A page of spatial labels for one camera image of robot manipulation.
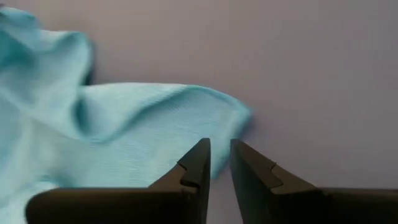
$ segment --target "microfiber cloth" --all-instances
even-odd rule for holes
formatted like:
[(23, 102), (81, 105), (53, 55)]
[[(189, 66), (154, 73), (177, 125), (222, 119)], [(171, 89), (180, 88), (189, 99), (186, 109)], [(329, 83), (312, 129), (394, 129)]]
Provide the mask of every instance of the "microfiber cloth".
[(201, 138), (215, 177), (250, 117), (200, 86), (86, 86), (92, 61), (84, 34), (0, 9), (0, 223), (25, 223), (27, 201), (56, 187), (147, 187)]

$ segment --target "cloth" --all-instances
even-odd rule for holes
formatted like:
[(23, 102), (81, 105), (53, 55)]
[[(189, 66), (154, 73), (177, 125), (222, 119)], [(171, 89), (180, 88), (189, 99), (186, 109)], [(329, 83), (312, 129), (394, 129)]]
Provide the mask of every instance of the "cloth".
[(0, 9), (0, 223), (24, 223), (31, 196), (56, 187), (146, 187), (201, 138), (215, 177), (250, 117), (200, 86), (86, 86), (92, 61), (84, 34)]

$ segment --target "black tool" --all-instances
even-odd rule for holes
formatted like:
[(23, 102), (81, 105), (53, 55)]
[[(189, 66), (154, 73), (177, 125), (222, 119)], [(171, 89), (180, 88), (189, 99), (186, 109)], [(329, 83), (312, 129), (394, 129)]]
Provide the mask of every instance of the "black tool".
[(231, 171), (244, 224), (398, 223), (398, 191), (319, 189), (239, 140)]
[(145, 189), (55, 189), (26, 206), (28, 224), (206, 223), (210, 140)]

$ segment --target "light blue fabric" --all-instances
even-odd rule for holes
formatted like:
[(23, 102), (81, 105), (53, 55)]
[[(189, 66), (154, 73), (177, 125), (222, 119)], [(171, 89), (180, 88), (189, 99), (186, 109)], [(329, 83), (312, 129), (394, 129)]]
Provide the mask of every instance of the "light blue fabric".
[(55, 187), (146, 187), (203, 137), (214, 177), (250, 117), (200, 86), (84, 86), (92, 60), (84, 34), (0, 9), (0, 223), (24, 223), (28, 199)]

